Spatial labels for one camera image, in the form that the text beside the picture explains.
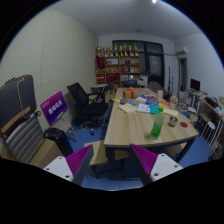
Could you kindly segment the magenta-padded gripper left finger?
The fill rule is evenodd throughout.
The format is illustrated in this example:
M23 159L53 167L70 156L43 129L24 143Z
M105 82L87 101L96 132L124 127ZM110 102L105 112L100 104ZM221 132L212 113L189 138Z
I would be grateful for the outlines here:
M92 157L93 145L89 145L67 157L58 156L44 170L80 186Z

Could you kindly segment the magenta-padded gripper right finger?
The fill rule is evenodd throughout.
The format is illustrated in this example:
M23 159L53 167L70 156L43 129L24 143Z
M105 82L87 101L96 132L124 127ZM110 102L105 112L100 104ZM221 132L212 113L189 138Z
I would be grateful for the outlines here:
M134 144L130 145L129 156L136 166L143 185L148 185L182 169L182 166L166 154L157 155Z

